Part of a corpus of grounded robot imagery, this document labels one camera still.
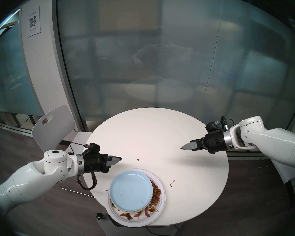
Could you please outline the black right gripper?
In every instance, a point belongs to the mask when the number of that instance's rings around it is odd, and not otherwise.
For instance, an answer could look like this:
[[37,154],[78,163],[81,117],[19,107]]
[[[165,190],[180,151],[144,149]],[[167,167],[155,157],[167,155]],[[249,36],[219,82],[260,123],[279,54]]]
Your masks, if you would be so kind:
[[209,154],[215,154],[216,152],[226,151],[226,143],[224,140],[223,131],[213,131],[205,135],[201,139],[191,140],[181,147],[181,150],[206,150]]

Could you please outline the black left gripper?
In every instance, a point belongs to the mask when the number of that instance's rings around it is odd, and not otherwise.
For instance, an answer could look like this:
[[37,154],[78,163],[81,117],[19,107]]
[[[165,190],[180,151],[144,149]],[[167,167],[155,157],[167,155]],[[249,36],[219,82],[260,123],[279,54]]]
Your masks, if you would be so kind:
[[121,157],[104,155],[101,153],[94,153],[88,156],[83,154],[83,159],[84,159],[83,173],[90,173],[91,166],[94,172],[108,173],[109,168],[111,168],[111,166],[117,164],[118,162],[122,160]]

